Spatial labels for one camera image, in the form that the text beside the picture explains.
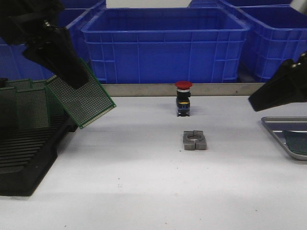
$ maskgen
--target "white work surface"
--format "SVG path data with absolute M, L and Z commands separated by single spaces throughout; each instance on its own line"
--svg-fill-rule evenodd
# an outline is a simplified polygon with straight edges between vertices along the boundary
M 68 134 L 28 198 L 0 197 L 1 230 L 306 230 L 307 164 L 290 158 L 247 97 L 114 98 L 117 108 Z M 185 151 L 184 130 L 207 150 Z

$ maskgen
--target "blue storage bin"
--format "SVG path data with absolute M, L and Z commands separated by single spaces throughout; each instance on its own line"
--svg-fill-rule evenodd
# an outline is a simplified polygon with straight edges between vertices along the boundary
M 106 0 L 61 0 L 67 9 L 88 9 L 97 3 L 106 5 Z
M 218 0 L 192 0 L 188 7 L 218 7 Z
M 230 13 L 235 14 L 236 8 L 240 7 L 253 7 L 253 6 L 287 6 L 290 7 L 292 0 L 218 0 L 220 6 Z
M 260 82 L 268 81 L 286 59 L 307 50 L 307 17 L 291 7 L 242 7 L 238 17 L 250 25 L 242 64 Z
M 104 8 L 106 8 L 106 0 L 101 0 L 95 5 L 93 5 L 89 10 L 91 11 L 91 16 L 95 16 L 98 14 L 100 11 L 102 11 Z
M 81 27 L 91 19 L 90 10 L 66 9 L 59 15 L 59 25 L 66 26 L 78 56 L 89 61 L 89 54 L 81 33 Z M 0 77 L 10 80 L 47 79 L 53 74 L 46 68 L 27 60 L 22 52 L 25 45 L 9 46 L 0 38 Z
M 82 29 L 107 83 L 235 82 L 247 31 L 218 8 L 105 9 Z

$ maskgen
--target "silver tray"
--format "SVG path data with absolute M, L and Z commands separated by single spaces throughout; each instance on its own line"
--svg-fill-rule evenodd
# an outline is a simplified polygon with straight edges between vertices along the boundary
M 293 158 L 307 161 L 307 156 L 296 154 L 289 150 L 283 130 L 294 132 L 307 132 L 307 117 L 263 117 L 262 124 L 278 141 L 278 143 Z

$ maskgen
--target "gray metal bracket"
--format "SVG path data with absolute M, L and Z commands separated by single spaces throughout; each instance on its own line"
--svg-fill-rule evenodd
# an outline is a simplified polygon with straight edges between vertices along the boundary
M 206 150 L 207 142 L 202 131 L 183 132 L 184 150 Z

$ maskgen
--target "black pcb holder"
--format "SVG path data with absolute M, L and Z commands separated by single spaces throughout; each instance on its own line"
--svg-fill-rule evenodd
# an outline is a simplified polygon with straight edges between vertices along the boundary
M 56 146 L 77 129 L 68 116 L 51 117 L 51 126 L 0 131 L 0 196 L 30 196 L 57 158 Z

